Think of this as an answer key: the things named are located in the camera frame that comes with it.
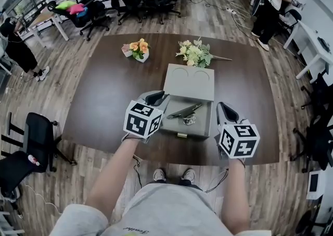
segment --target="wooden floor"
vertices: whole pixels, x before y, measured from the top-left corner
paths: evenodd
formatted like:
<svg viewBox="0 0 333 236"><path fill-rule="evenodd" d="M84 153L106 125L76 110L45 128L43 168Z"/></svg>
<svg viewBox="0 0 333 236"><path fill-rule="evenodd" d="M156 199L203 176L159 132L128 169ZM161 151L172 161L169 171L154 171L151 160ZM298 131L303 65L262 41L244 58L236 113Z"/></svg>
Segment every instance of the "wooden floor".
<svg viewBox="0 0 333 236"><path fill-rule="evenodd" d="M249 11L250 0L207 0L207 2L221 8L234 8L234 3L237 3ZM70 39L67 42L56 28L47 29L41 34L47 43L47 48L42 48L33 38L28 40L39 64L42 67L49 65L51 72L44 82L37 83L31 80L24 83L19 77L21 69L15 67L14 75L8 84L14 90L4 95L0 104L1 133L5 132L6 114L11 111L13 122L22 128L24 128L28 112L40 113L50 120L57 120L60 125L55 133L60 134L80 76L89 56L103 35L148 32L191 34L258 47L273 91L279 129L280 162L246 167L251 228L270 229L274 234L293 235L299 218L310 207L305 199L308 174L301 173L304 160L292 163L288 161L289 154L302 148L293 135L292 129L297 127L300 131L305 131L310 120L309 110L300 108L306 101L306 96L300 91L300 87L309 86L309 78L305 76L296 81L295 75L301 70L301 65L293 55L274 40L270 41L271 51L269 53L263 51L255 41L237 29L230 13L208 7L205 2L193 4L189 0L179 0L176 9L182 12L182 18L170 14L165 17L164 25L160 25L157 17L148 18L143 23L137 23L134 18L129 18L121 26L113 20L109 32L102 29L94 30L90 42L86 42L84 37L79 36L79 29L75 28L70 21L62 25ZM253 19L239 22L247 27L253 25ZM248 29L241 29L250 35ZM77 146L67 141L61 142L59 147L66 155L73 156L79 164L71 167L57 159L56 173L32 174L24 181L23 196L19 200L24 219L15 218L15 226L24 229L26 235L48 235L59 214L53 206L45 205L43 199L36 196L24 184L30 185L36 193L45 198L46 202L54 203L62 212L70 203L84 202L96 176L111 156L111 154ZM0 148L10 152L16 150L15 147L4 142L0 143ZM187 165L160 165L142 161L138 170L143 184L151 181L154 169L159 166L165 167L167 174L173 177L180 175L187 168ZM196 166L194 169L197 172L197 185L203 190L214 187L222 177L220 173L224 170L208 166ZM138 179L134 170L131 169L112 215L112 222L121 218L127 202L138 190ZM209 193L208 197L216 214L220 216L223 184Z"/></svg>

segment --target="dark brown table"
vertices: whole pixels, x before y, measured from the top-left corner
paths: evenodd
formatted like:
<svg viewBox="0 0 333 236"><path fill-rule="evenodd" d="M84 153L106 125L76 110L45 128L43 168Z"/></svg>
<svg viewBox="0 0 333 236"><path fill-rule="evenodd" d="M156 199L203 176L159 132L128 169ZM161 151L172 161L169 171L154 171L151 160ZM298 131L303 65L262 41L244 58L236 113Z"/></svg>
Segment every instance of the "dark brown table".
<svg viewBox="0 0 333 236"><path fill-rule="evenodd" d="M151 46L145 63L126 58L124 43L144 38ZM125 34L104 36L81 76L71 104L63 138L79 145L114 153L124 136L125 111L131 100L146 91L162 90L169 63L184 64L175 57L178 41L197 36L175 34ZM215 101L228 102L257 126L261 136L255 156L247 164L279 161L277 118L270 82L257 48L249 45L201 38L211 53L233 61L212 60L215 71ZM145 160L188 165L223 165L216 142L216 112L211 121L211 137L183 139L159 130L136 154Z"/></svg>

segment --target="open box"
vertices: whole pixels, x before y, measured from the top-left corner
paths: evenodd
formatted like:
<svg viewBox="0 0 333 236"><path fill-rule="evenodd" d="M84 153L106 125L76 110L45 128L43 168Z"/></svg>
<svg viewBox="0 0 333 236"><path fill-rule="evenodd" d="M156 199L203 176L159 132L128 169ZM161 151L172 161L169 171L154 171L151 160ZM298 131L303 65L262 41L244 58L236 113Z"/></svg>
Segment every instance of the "open box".
<svg viewBox="0 0 333 236"><path fill-rule="evenodd" d="M179 136L210 136L210 125L214 101L214 71L210 69L169 64L164 82L170 102L165 110L160 129L177 133ZM167 119L167 116L202 103L196 109L196 121L187 126L181 117Z"/></svg>

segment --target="black and white cube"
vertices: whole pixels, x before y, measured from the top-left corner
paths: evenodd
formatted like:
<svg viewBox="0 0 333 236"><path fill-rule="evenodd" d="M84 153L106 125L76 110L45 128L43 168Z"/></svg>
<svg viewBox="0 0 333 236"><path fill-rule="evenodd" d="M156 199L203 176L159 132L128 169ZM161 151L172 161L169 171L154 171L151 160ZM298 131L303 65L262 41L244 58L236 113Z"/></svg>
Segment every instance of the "black and white cube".
<svg viewBox="0 0 333 236"><path fill-rule="evenodd" d="M126 109L124 131L146 139L159 129L162 116L162 110L132 100Z"/></svg>
<svg viewBox="0 0 333 236"><path fill-rule="evenodd" d="M251 158L259 140L254 124L225 124L221 130L219 145L229 158Z"/></svg>

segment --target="sneaker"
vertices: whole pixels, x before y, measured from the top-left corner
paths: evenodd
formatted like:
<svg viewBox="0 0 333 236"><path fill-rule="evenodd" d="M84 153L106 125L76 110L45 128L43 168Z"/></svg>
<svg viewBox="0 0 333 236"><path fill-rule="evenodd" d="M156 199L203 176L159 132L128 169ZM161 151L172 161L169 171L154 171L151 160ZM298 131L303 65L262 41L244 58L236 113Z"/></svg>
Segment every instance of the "sneaker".
<svg viewBox="0 0 333 236"><path fill-rule="evenodd" d="M182 175L182 180L189 180L191 183L194 182L196 177L196 172L192 168L188 168L185 170L184 174Z"/></svg>
<svg viewBox="0 0 333 236"><path fill-rule="evenodd" d="M257 39L257 41L258 41L259 45L261 45L261 47L262 47L263 49L265 49L266 51L269 51L269 50L270 50L270 47L268 46L268 44L264 44L264 43L262 43L259 39Z"/></svg>
<svg viewBox="0 0 333 236"><path fill-rule="evenodd" d="M153 179L154 179L154 181L158 181L158 180L166 181L167 179L165 178L164 170L161 168L155 169Z"/></svg>
<svg viewBox="0 0 333 236"><path fill-rule="evenodd" d="M251 32L251 35L254 35L255 37L260 37L259 35L256 35L255 33Z"/></svg>
<svg viewBox="0 0 333 236"><path fill-rule="evenodd" d="M47 74L48 74L49 72L50 72L50 67L47 66L47 67L43 70L43 74L42 74L42 76L40 76L40 80L41 80L41 81L45 80L45 78L46 78L46 76L47 76Z"/></svg>

